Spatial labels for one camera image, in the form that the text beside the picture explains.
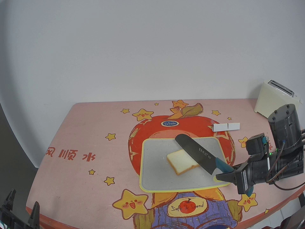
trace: star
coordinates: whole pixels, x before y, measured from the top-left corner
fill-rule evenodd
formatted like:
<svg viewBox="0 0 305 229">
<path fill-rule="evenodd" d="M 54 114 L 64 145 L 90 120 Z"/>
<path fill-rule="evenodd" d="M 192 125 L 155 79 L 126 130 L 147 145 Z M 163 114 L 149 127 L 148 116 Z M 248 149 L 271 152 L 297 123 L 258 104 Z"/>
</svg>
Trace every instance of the star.
<svg viewBox="0 0 305 229">
<path fill-rule="evenodd" d="M 212 115 L 219 116 L 221 113 L 219 113 L 218 110 L 212 110 Z"/>
<path fill-rule="evenodd" d="M 246 147 L 246 141 L 248 138 L 245 136 L 243 139 L 239 139 L 238 141 L 242 144 L 242 147 Z"/>
<path fill-rule="evenodd" d="M 94 171 L 94 170 L 92 170 L 92 169 L 91 169 L 91 170 L 89 170 L 89 175 L 94 175 L 94 172 L 95 172 L 95 171 Z"/>
<path fill-rule="evenodd" d="M 105 136 L 105 138 L 108 138 L 109 141 L 115 139 L 115 133 L 114 134 L 108 133 L 108 136 Z"/>
<path fill-rule="evenodd" d="M 121 112 L 123 112 L 124 114 L 129 113 L 129 109 L 123 109 Z"/>
<path fill-rule="evenodd" d="M 252 206 L 257 205 L 255 196 L 255 193 L 252 193 L 250 197 L 248 197 L 246 194 L 242 194 L 242 199 L 238 202 L 237 205 L 244 207 L 245 212 L 248 212 Z"/>
<path fill-rule="evenodd" d="M 145 202 L 148 196 L 145 194 L 136 195 L 127 189 L 123 190 L 121 199 L 115 201 L 112 206 L 122 211 L 123 219 L 129 219 L 134 214 L 145 215 L 148 213 Z"/>
<path fill-rule="evenodd" d="M 151 121 L 151 120 L 147 120 L 147 121 L 141 122 L 141 123 L 139 123 L 139 124 L 145 125 L 147 122 L 150 122 L 150 121 Z"/>
<path fill-rule="evenodd" d="M 184 108 L 186 105 L 189 105 L 183 102 L 182 100 L 172 101 L 172 103 L 173 103 L 173 107 L 180 107 L 181 109 Z"/>
<path fill-rule="evenodd" d="M 136 153 L 134 151 L 132 151 L 132 147 L 129 146 L 129 153 L 130 153 L 130 159 L 133 160 L 133 156 L 138 155 L 139 153 Z"/>
<path fill-rule="evenodd" d="M 114 177 L 107 177 L 107 179 L 104 182 L 110 186 L 111 184 L 115 184 L 113 180 L 114 180 Z"/>
<path fill-rule="evenodd" d="M 140 109 L 139 112 L 132 114 L 133 116 L 137 117 L 137 121 L 141 121 L 144 119 L 151 120 L 151 115 L 153 114 L 152 111 L 146 111 L 145 109 Z"/>
</svg>

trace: cutting board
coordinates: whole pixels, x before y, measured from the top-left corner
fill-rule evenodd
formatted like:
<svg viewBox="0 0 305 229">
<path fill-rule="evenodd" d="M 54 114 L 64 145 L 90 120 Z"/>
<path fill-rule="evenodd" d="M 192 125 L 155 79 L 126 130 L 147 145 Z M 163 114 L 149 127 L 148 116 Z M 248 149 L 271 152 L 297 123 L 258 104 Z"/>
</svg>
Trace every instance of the cutting board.
<svg viewBox="0 0 305 229">
<path fill-rule="evenodd" d="M 222 148 L 215 137 L 194 138 L 202 147 L 224 162 Z M 216 174 L 222 173 L 215 169 L 210 175 L 201 166 L 177 175 L 166 159 L 172 152 L 182 149 L 175 139 L 146 139 L 142 147 L 140 169 L 140 188 L 145 192 L 185 192 L 211 189 L 229 185 L 217 181 Z"/>
</svg>

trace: knife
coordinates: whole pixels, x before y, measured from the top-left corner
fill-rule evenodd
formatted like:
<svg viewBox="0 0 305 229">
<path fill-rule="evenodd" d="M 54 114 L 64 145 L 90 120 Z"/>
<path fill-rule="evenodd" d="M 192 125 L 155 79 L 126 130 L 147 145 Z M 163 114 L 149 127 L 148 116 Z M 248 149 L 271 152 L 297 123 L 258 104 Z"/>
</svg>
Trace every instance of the knife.
<svg viewBox="0 0 305 229">
<path fill-rule="evenodd" d="M 220 169 L 223 173 L 234 171 L 234 168 L 221 159 L 216 158 L 188 135 L 179 134 L 175 137 L 175 140 L 209 174 L 212 175 L 216 168 Z"/>
</svg>

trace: white wall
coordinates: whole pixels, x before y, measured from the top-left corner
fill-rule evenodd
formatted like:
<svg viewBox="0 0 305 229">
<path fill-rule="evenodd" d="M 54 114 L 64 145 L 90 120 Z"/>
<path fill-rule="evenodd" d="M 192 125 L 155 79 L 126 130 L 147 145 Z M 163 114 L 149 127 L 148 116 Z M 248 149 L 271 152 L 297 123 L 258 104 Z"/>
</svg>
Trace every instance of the white wall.
<svg viewBox="0 0 305 229">
<path fill-rule="evenodd" d="M 35 166 L 77 102 L 256 98 L 264 78 L 305 98 L 305 0 L 1 7 L 0 102 Z"/>
</svg>

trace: wire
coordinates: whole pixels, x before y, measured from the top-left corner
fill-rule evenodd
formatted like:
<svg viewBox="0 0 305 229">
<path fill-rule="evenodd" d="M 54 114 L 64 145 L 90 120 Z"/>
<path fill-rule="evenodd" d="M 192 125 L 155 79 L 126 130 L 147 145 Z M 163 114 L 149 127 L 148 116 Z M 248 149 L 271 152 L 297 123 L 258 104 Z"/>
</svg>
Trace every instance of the wire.
<svg viewBox="0 0 305 229">
<path fill-rule="evenodd" d="M 274 161 L 273 165 L 271 166 L 271 168 L 269 169 L 268 171 L 268 174 L 265 178 L 265 182 L 266 183 L 270 183 L 270 182 L 273 182 L 287 167 L 288 165 L 284 166 L 280 171 L 278 171 L 271 179 L 268 179 L 269 176 L 271 175 L 271 171 L 273 170 L 273 168 L 275 167 L 276 163 L 278 162 L 278 160 L 281 158 L 281 154 L 284 150 L 284 145 L 285 145 L 285 140 L 283 141 L 283 144 L 282 144 L 282 147 L 281 147 L 281 150 L 278 154 L 278 157 L 276 158 L 276 160 Z"/>
<path fill-rule="evenodd" d="M 290 190 L 294 190 L 294 189 L 297 189 L 303 185 L 305 185 L 305 182 L 303 182 L 301 185 L 298 185 L 296 187 L 293 187 L 293 188 L 282 188 L 282 187 L 279 187 L 278 185 L 276 185 L 275 181 L 273 182 L 273 184 L 278 188 L 278 189 L 281 189 L 281 190 L 284 190 L 284 191 L 290 191 Z"/>
</svg>

